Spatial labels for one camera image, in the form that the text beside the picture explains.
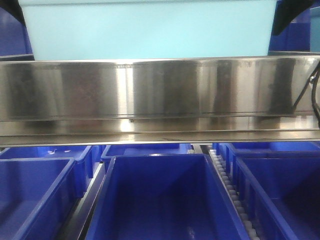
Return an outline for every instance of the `blue plastic crate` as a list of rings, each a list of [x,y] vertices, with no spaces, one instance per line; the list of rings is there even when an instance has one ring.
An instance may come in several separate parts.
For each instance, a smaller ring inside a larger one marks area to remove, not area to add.
[[[117,156],[87,240],[249,240],[204,154]]]
[[[74,159],[0,160],[0,239],[52,240],[77,201]]]
[[[220,143],[220,154],[226,161],[226,172],[236,184],[237,169],[233,167],[237,158],[285,158],[320,156],[320,146],[314,142],[235,142]]]
[[[320,239],[320,158],[239,158],[239,199],[260,239]]]
[[[192,149],[189,143],[156,143],[156,144],[121,144],[106,146],[101,160],[104,162],[105,170],[114,156],[141,156],[149,154],[187,154]]]
[[[0,7],[0,56],[31,54],[27,29]]]
[[[92,176],[95,174],[100,162],[101,156],[106,148],[106,145],[95,145],[92,146],[91,159],[92,159]]]
[[[9,147],[0,152],[0,159],[20,158],[74,158],[77,195],[83,197],[93,177],[93,165],[101,155],[99,146]]]

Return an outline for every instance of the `stainless steel panel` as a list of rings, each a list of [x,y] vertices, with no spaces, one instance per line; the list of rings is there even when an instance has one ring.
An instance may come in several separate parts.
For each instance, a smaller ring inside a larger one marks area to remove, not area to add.
[[[318,139],[293,104],[319,60],[3,61],[0,146]]]

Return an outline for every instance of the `light blue container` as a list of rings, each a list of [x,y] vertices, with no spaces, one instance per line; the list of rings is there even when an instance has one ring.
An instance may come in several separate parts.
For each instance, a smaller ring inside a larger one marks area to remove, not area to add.
[[[264,56],[276,0],[19,0],[36,60]]]
[[[310,51],[320,52],[320,6],[310,9],[311,34]]]

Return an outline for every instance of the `metal ledge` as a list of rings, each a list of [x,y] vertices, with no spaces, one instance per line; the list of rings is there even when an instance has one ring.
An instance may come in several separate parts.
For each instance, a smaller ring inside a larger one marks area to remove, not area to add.
[[[319,140],[319,55],[0,62],[0,146]]]

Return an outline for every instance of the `metal rail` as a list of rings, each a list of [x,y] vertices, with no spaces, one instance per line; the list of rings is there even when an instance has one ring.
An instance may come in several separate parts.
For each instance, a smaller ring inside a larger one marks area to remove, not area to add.
[[[319,55],[0,62],[0,146],[320,140]]]

